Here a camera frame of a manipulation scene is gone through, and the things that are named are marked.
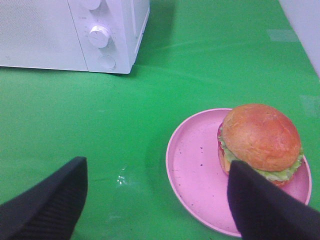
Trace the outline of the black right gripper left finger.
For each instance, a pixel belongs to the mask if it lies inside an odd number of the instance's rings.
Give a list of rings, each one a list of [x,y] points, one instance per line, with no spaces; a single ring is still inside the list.
[[[32,188],[1,204],[0,238],[69,240],[87,193],[87,159],[77,156]]]

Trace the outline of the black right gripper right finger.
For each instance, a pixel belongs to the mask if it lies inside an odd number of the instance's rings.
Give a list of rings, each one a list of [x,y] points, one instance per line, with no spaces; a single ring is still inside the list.
[[[293,198],[243,161],[233,161],[228,205],[244,240],[318,240],[319,211]]]

